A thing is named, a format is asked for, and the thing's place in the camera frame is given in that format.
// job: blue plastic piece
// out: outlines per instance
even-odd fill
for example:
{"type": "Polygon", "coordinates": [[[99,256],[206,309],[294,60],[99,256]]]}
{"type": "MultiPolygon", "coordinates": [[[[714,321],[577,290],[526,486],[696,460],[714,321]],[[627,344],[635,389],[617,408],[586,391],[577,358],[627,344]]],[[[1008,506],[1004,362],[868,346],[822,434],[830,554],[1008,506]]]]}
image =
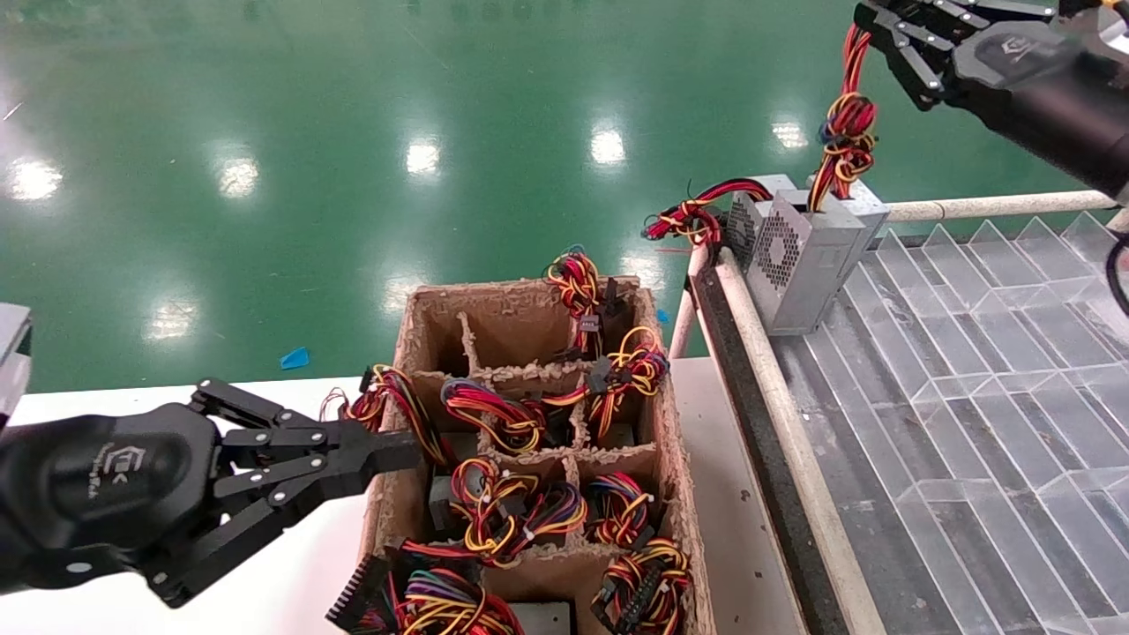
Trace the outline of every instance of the blue plastic piece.
{"type": "Polygon", "coordinates": [[[279,358],[279,366],[283,371],[294,371],[309,365],[309,351],[306,347],[298,347],[279,358]]]}

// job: power supply fan grille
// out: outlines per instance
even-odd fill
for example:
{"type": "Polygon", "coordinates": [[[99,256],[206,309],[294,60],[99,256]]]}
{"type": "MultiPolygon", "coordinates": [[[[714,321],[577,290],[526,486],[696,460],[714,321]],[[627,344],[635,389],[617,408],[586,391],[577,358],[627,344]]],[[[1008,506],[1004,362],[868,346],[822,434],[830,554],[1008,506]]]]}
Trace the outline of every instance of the power supply fan grille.
{"type": "Polygon", "coordinates": [[[723,217],[725,227],[725,245],[733,250],[733,255],[741,266],[742,272],[749,269],[753,260],[753,217],[750,209],[752,201],[741,194],[734,195],[733,205],[723,217]]]}
{"type": "Polygon", "coordinates": [[[799,236],[779,214],[764,219],[753,249],[756,267],[764,272],[776,290],[788,286],[799,262],[799,236]]]}

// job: transparent plastic tray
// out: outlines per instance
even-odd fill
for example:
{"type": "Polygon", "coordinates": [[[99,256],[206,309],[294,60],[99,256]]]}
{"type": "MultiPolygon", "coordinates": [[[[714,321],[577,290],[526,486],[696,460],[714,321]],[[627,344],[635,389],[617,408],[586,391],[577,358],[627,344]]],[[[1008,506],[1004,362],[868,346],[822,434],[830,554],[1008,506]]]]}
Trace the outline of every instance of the transparent plastic tray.
{"type": "Polygon", "coordinates": [[[1112,243],[1088,214],[1012,241],[890,233],[816,333],[777,342],[891,634],[1129,634],[1112,243]]]}

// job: white pipe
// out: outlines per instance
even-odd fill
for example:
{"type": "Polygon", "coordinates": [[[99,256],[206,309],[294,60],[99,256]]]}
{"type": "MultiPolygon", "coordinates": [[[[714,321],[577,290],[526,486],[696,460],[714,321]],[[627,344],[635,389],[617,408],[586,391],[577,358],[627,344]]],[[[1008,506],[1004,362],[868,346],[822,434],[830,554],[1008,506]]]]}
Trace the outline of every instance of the white pipe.
{"type": "Polygon", "coordinates": [[[721,250],[717,275],[737,323],[745,355],[749,356],[753,374],[756,375],[756,383],[768,406],[772,427],[780,440],[780,447],[795,479],[816,547],[826,564],[828,575],[831,577],[831,585],[839,599],[847,627],[850,633],[866,635],[886,633],[878,617],[878,609],[874,606],[874,598],[863,577],[863,569],[859,568],[858,559],[847,539],[839,511],[815,460],[811,441],[804,432],[796,402],[777,364],[772,345],[756,314],[745,279],[733,258],[733,252],[728,249],[721,250]]]}
{"type": "Polygon", "coordinates": [[[1084,211],[1118,207],[1113,199],[1093,190],[1080,192],[1052,192],[1049,194],[1017,194],[979,199],[948,199],[940,201],[910,201],[891,203],[887,223],[912,220],[947,220],[1016,214],[1047,214],[1052,211],[1084,211]]]}
{"type": "MultiPolygon", "coordinates": [[[[688,276],[697,276],[702,270],[702,267],[706,266],[706,247],[695,246],[690,252],[688,276]]],[[[679,303],[679,314],[674,319],[674,332],[671,333],[671,349],[667,351],[671,359],[686,356],[686,345],[690,341],[690,334],[693,332],[695,323],[698,323],[698,314],[694,311],[694,301],[690,297],[690,292],[683,290],[682,301],[679,303]]]]}
{"type": "Polygon", "coordinates": [[[1122,234],[1129,232],[1129,207],[1119,211],[1117,216],[1105,224],[1105,227],[1113,232],[1121,232],[1122,234]]]}

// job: cardboard box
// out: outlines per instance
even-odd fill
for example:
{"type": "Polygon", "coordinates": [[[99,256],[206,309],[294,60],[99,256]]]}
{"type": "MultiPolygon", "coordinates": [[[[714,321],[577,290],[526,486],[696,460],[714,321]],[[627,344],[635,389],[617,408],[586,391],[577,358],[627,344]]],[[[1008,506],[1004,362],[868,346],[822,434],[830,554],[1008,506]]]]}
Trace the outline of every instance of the cardboard box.
{"type": "MultiPolygon", "coordinates": [[[[618,347],[633,325],[646,325],[660,334],[650,292],[640,288],[636,278],[616,280],[627,311],[609,327],[605,348],[618,347]]],[[[543,280],[420,287],[408,301],[394,365],[412,379],[440,432],[472,432],[471,426],[449,417],[440,406],[443,382],[448,376],[469,376],[513,397],[570,391],[592,367],[587,362],[550,362],[570,341],[570,324],[558,292],[543,280]]],[[[508,456],[480,433],[479,452],[515,472],[563,478],[581,488],[596,475],[614,471],[627,472],[653,487],[667,504],[660,534],[676,540],[690,559],[693,585],[684,598],[683,633],[716,635],[693,482],[669,375],[656,397],[644,400],[636,395],[621,407],[616,421],[634,426],[634,446],[590,447],[584,403],[574,408],[570,421],[575,438],[569,447],[508,456]]],[[[408,421],[399,410],[390,408],[383,428],[408,429],[408,421]]],[[[374,480],[365,519],[364,553],[373,553],[397,538],[430,539],[426,515],[428,481],[425,466],[374,480]]],[[[514,568],[485,569],[483,583],[489,592],[511,602],[570,601],[576,607],[577,633],[601,635],[605,632],[589,604],[604,569],[620,553],[618,547],[589,541],[577,531],[563,540],[527,549],[514,568]]]]}

